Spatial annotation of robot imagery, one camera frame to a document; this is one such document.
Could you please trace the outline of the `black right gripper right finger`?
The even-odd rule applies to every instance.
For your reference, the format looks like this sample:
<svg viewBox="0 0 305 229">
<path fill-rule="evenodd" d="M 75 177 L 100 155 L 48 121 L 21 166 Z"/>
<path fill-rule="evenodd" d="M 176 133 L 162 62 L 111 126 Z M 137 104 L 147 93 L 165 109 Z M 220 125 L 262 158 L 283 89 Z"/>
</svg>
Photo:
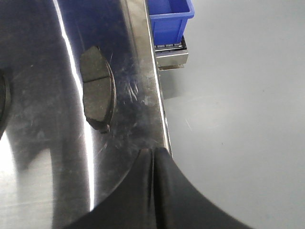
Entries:
<svg viewBox="0 0 305 229">
<path fill-rule="evenodd" d="M 165 148 L 154 151 L 153 193 L 159 229 L 246 229 L 202 195 Z"/>
</svg>

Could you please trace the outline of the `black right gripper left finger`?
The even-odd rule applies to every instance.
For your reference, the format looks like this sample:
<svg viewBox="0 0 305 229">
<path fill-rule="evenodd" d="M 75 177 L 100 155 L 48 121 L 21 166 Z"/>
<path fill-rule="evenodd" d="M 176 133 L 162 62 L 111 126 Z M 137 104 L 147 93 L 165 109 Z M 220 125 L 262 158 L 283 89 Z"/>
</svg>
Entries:
<svg viewBox="0 0 305 229">
<path fill-rule="evenodd" d="M 153 153 L 142 149 L 118 187 L 66 229 L 155 229 Z"/>
</svg>

